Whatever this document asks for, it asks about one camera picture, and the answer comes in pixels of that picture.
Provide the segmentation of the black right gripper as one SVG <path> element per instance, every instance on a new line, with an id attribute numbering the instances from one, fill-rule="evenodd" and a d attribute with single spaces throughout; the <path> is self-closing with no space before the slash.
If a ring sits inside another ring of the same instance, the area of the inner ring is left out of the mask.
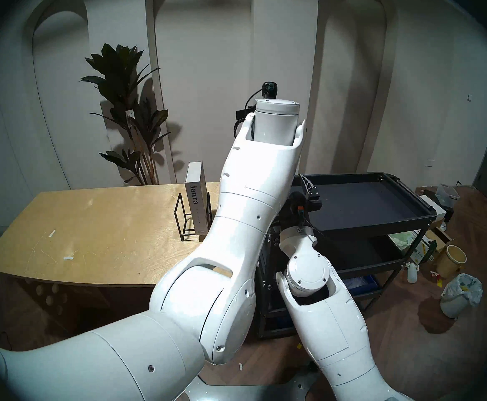
<path id="1" fill-rule="evenodd" d="M 320 210 L 322 202 L 318 194 L 317 186 L 304 175 L 300 175 L 300 184 L 303 193 L 292 192 L 279 211 L 280 229 L 305 227 L 306 210 Z"/>

